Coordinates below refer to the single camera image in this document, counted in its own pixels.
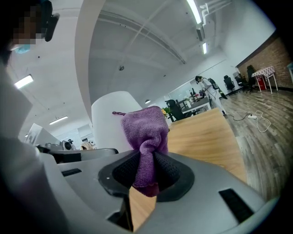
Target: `wooden floor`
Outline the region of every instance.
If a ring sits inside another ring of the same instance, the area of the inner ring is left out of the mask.
[[[289,91],[238,92],[227,100],[221,99],[226,111],[264,112],[271,121],[269,129],[260,133],[256,120],[245,118],[234,121],[226,116],[237,139],[246,170],[247,183],[266,200],[279,196],[293,164],[293,93]],[[229,112],[235,119],[246,113]],[[260,130],[268,122],[259,119]]]

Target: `person in white clothes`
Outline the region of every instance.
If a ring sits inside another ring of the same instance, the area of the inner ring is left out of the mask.
[[[213,85],[211,82],[202,76],[196,76],[195,80],[197,83],[200,83],[202,88],[207,91],[209,97],[212,100],[212,103],[214,104],[215,107],[218,107],[220,111],[223,113],[223,115],[226,115],[226,111],[224,107],[221,104],[221,101],[219,99],[219,94],[218,94],[218,89],[214,89]]]

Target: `power strip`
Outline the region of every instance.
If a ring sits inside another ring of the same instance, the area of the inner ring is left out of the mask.
[[[248,115],[248,119],[257,119],[257,116],[255,116],[255,115]]]

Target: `white table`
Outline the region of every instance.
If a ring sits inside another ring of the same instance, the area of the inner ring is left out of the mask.
[[[205,97],[205,98],[201,99],[200,101],[191,104],[191,107],[183,108],[182,113],[185,114],[187,112],[194,111],[194,110],[200,109],[205,106],[208,108],[208,110],[212,109],[208,97]]]
[[[260,89],[260,84],[259,84],[258,79],[257,79],[258,76],[261,75],[262,76],[262,79],[263,79],[263,76],[266,78],[266,80],[269,82],[270,89],[271,89],[271,83],[270,83],[270,79],[269,78],[270,77],[274,77],[274,81],[275,81],[275,84],[276,84],[276,89],[278,91],[278,86],[277,86],[277,82],[276,82],[276,78],[275,78],[274,73],[275,73],[274,67],[273,66],[270,66],[270,67],[266,67],[266,68],[263,68],[263,69],[260,69],[260,70],[258,70],[256,72],[254,72],[251,75],[251,77],[255,77],[259,89]]]

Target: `black slot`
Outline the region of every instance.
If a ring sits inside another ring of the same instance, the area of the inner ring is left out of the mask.
[[[63,171],[63,172],[62,172],[62,175],[63,175],[64,177],[66,177],[66,176],[74,175],[74,174],[77,174],[77,173],[80,173],[80,172],[81,172],[80,169],[75,168],[75,169],[70,169],[70,170],[65,170],[65,171]]]
[[[219,194],[239,223],[253,215],[253,211],[245,204],[233,189],[219,191]]]

